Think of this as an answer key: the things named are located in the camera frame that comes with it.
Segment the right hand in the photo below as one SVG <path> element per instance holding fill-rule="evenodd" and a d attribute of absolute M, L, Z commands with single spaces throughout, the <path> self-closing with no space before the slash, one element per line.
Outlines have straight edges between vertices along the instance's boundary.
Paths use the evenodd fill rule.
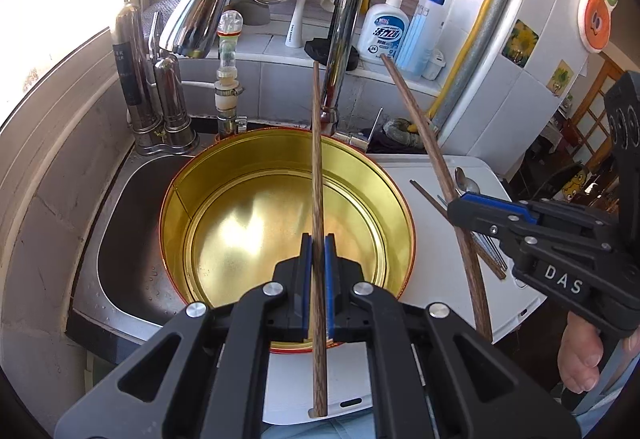
<path fill-rule="evenodd" d="M 588 393 L 600 381 L 599 362 L 603 343 L 599 331 L 591 323 L 570 312 L 558 353 L 558 368 L 563 385 L 573 393 Z M 639 330 L 623 340 L 623 363 L 604 395 L 614 399 L 623 390 L 639 361 Z"/>

